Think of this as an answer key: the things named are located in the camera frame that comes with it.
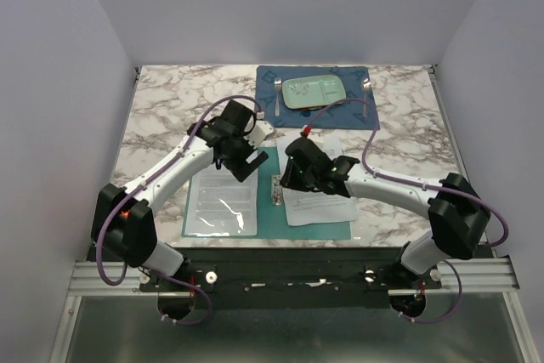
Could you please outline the white printed paper sheets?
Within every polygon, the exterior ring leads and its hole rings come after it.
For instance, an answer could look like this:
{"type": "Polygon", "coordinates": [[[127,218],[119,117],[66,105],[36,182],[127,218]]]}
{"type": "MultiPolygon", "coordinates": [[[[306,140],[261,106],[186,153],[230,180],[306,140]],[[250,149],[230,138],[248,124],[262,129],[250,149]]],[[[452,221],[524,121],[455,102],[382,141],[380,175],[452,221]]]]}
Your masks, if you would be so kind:
{"type": "MultiPolygon", "coordinates": [[[[291,132],[277,139],[278,160],[281,175],[286,171],[287,146],[299,137],[299,133],[291,132]]],[[[338,137],[326,135],[312,139],[315,144],[331,159],[343,154],[342,144],[338,137]]],[[[286,207],[286,219],[290,226],[307,224],[325,224],[351,222],[357,218],[354,199],[342,196],[331,196],[318,192],[301,192],[282,187],[283,202],[286,207]]]]}

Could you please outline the teal file folder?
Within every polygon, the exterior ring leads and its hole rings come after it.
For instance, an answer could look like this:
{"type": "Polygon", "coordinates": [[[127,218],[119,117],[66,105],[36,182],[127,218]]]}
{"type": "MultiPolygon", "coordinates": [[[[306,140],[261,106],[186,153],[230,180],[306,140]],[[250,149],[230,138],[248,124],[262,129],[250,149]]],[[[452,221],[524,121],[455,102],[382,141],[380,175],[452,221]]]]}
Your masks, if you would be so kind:
{"type": "Polygon", "coordinates": [[[263,148],[269,158],[259,167],[257,193],[257,234],[247,237],[216,237],[234,240],[280,239],[280,240],[348,240],[351,238],[350,223],[337,222],[290,226],[286,219],[286,207],[281,187],[278,185],[280,164],[275,147],[263,148]]]}

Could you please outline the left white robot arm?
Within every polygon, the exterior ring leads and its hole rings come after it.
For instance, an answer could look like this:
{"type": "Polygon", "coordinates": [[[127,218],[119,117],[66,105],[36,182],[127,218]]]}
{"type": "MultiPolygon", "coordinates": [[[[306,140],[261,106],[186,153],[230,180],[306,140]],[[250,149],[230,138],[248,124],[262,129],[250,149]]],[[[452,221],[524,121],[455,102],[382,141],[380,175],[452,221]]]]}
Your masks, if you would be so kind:
{"type": "Polygon", "coordinates": [[[99,276],[106,284],[118,286],[121,281],[105,273],[104,252],[119,258],[124,268],[154,271],[171,291],[187,284],[184,255],[157,238],[154,218],[170,196],[205,168],[225,168],[243,182],[267,160],[258,147],[275,130],[260,107],[251,109],[243,99],[222,98],[222,112],[215,117],[204,112],[154,167],[122,187],[109,183],[99,191],[91,238],[99,276]]]}

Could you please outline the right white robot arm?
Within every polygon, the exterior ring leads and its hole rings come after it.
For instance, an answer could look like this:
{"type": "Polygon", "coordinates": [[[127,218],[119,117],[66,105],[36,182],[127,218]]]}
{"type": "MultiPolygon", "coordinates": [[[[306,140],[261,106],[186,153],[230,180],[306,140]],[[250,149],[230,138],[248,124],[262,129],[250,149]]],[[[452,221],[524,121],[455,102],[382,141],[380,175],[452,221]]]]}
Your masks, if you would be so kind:
{"type": "Polygon", "coordinates": [[[307,137],[285,149],[284,190],[381,201],[415,213],[430,223],[430,230],[405,244],[391,267],[393,282],[408,288],[436,264],[449,258],[473,257],[490,220],[490,211],[468,181],[457,173],[426,182],[403,179],[364,167],[350,156],[331,159],[307,137]]]}

